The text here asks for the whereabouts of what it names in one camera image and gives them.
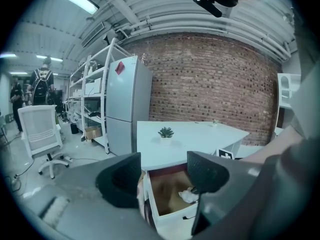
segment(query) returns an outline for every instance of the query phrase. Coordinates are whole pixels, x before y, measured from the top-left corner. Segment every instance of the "crumpled paper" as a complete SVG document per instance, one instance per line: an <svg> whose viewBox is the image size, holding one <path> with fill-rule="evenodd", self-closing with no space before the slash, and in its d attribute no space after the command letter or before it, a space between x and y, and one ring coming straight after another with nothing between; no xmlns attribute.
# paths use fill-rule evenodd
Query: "crumpled paper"
<svg viewBox="0 0 320 240"><path fill-rule="evenodd" d="M179 192L179 196L188 204L192 204L199 199L198 194L194 194L191 192L192 187L188 187L187 190L184 190L183 192Z"/></svg>

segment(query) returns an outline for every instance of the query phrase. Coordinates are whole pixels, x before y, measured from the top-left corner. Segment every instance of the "white office chair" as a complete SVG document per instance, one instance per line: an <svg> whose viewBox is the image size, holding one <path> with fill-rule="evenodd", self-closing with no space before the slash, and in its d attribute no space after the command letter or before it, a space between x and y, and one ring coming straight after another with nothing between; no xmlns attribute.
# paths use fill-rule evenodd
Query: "white office chair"
<svg viewBox="0 0 320 240"><path fill-rule="evenodd" d="M47 155L48 161L40 166L38 172L41 175L45 167L49 167L51 179L55 178L54 164L62 164L69 167L65 161L52 159L51 154L62 148L60 126L56 124L55 106L38 105L27 106L18 109L27 153L30 157L35 155Z"/></svg>

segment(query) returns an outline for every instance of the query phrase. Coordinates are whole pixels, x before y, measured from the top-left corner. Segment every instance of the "white shelving unit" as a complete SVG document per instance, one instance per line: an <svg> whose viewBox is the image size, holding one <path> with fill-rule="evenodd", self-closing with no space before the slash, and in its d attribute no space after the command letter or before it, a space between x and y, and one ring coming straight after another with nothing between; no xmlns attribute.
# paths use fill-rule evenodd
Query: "white shelving unit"
<svg viewBox="0 0 320 240"><path fill-rule="evenodd" d="M293 96L293 94L299 89L301 82L300 74L287 74L287 73L279 73L277 75L278 80L278 106L276 113L276 121L274 127L274 135L278 136L283 129L277 127L278 119L279 119L279 110L280 108L291 110L291 106L289 104L289 100Z"/></svg>
<svg viewBox="0 0 320 240"><path fill-rule="evenodd" d="M95 125L101 125L102 136L95 138L94 140L104 146L105 152L109 153L108 145L108 134L106 130L106 116L105 116L105 107L106 107L106 85L108 81L109 67L110 63L118 61L132 55L122 49L115 43L115 38L112 39L111 44L103 48L95 55L89 55L84 64L82 64L77 70L70 76L69 81L69 93L68 93L68 102L69 108L72 104L81 102L81 111L74 110L74 112L81 116L81 123L71 120L73 123L77 123L77 126L80 131L85 133L86 121L88 120L94 122ZM90 62L96 60L103 67L95 70L94 72L89 73ZM101 78L101 88L100 93L86 93L86 84L92 83L95 80ZM88 112L85 109L85 103L87 99L100 99L100 114L101 118L98 116L88 116Z"/></svg>

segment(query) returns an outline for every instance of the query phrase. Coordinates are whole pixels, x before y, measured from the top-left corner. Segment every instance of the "chair base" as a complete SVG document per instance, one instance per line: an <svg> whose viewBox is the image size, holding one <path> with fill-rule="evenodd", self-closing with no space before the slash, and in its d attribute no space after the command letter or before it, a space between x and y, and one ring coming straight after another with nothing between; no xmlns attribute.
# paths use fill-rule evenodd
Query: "chair base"
<svg viewBox="0 0 320 240"><path fill-rule="evenodd" d="M49 158L49 161L45 162L44 164L42 164L38 170L38 173L40 175L42 175L42 170L45 168L45 167L49 167L49 171L50 171L50 177L51 179L54 179L55 178L55 175L54 175L54 165L57 165L57 164L60 164L60 165L64 165L65 167L69 167L69 164L65 161L61 161L61 160L56 160L56 159L52 159L51 155L50 154L47 154L48 158Z"/></svg>

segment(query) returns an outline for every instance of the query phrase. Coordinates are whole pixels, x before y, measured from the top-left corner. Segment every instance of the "potted plant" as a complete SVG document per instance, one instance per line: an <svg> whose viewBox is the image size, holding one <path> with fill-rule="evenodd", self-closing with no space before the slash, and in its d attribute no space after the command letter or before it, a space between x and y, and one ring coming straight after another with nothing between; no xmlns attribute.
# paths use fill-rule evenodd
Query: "potted plant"
<svg viewBox="0 0 320 240"><path fill-rule="evenodd" d="M170 145L172 136L174 135L174 131L171 130L170 127L163 127L160 131L158 131L158 134L160 134L160 142L163 145Z"/></svg>
<svg viewBox="0 0 320 240"><path fill-rule="evenodd" d="M218 124L219 124L219 120L214 119L213 120L213 127L217 127Z"/></svg>

